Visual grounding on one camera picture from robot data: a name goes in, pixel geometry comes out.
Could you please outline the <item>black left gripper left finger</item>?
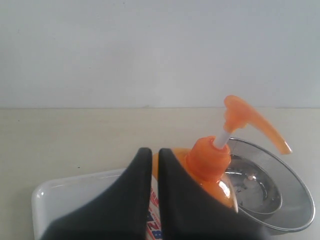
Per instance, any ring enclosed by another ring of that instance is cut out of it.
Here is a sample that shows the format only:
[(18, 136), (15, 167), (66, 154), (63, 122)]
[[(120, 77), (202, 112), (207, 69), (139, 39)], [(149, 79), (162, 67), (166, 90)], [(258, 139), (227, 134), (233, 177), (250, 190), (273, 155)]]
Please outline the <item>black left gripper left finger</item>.
[(43, 240), (144, 240), (151, 194), (152, 151), (141, 147), (105, 191), (45, 230)]

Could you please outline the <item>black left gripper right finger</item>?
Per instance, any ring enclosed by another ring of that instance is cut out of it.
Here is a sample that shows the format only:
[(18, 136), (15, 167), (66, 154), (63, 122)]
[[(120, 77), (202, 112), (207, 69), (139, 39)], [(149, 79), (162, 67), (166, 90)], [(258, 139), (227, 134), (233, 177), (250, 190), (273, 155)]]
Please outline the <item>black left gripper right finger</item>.
[(164, 240), (271, 239), (261, 224), (203, 190), (168, 148), (158, 155), (158, 198)]

